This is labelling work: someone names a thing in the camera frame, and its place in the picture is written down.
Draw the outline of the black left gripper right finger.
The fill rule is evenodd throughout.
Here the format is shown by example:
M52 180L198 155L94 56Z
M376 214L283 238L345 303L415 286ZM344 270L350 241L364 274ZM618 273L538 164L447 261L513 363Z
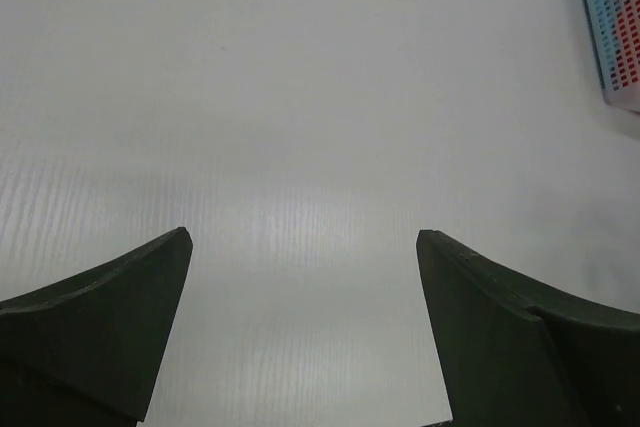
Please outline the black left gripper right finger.
M635 426L639 317L423 230L419 271L454 426Z

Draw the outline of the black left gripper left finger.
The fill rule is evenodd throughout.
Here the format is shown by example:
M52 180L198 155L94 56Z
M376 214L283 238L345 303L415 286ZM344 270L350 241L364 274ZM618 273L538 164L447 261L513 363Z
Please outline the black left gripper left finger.
M1 303L4 426L136 426L149 409L193 242L178 227Z

